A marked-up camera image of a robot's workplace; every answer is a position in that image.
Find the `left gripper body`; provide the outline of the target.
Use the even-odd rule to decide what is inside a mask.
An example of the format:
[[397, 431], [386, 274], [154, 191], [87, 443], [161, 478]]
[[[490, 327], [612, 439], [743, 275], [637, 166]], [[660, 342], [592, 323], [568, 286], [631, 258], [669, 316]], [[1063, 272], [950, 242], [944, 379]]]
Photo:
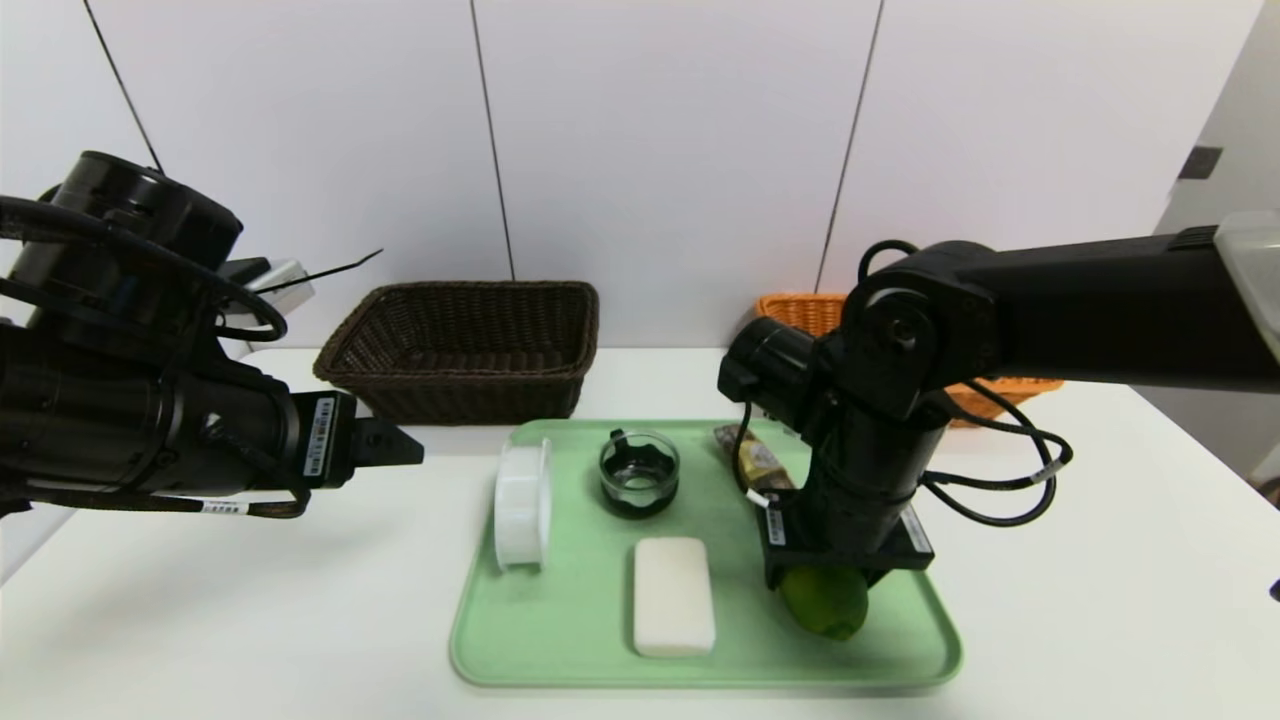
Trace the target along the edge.
[[236, 438], [308, 489], [352, 477], [353, 429], [355, 398], [340, 391], [293, 393], [273, 378], [236, 391]]

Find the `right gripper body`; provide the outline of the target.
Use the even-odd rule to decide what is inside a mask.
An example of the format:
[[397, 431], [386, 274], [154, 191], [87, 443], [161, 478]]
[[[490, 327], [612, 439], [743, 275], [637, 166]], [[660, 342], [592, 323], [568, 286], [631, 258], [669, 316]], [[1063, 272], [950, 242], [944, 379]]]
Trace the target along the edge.
[[768, 577], [799, 568], [884, 577], [933, 562], [911, 507], [936, 451], [936, 424], [925, 413], [897, 421], [838, 411], [803, 441], [812, 451], [803, 486], [768, 489], [755, 509]]

